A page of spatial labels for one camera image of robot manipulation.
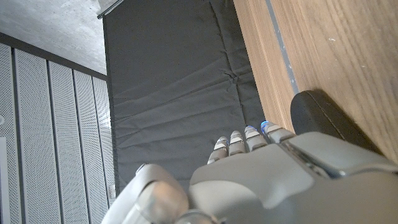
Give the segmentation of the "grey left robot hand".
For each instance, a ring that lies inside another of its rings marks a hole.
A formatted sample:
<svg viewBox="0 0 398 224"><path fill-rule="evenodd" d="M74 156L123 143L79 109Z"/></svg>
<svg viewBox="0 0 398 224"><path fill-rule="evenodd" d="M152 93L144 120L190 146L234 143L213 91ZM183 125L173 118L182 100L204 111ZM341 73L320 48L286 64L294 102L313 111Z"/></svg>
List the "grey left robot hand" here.
<svg viewBox="0 0 398 224"><path fill-rule="evenodd" d="M347 141L264 121L219 138L182 186L143 164L104 223L396 223L397 166Z"/></svg>

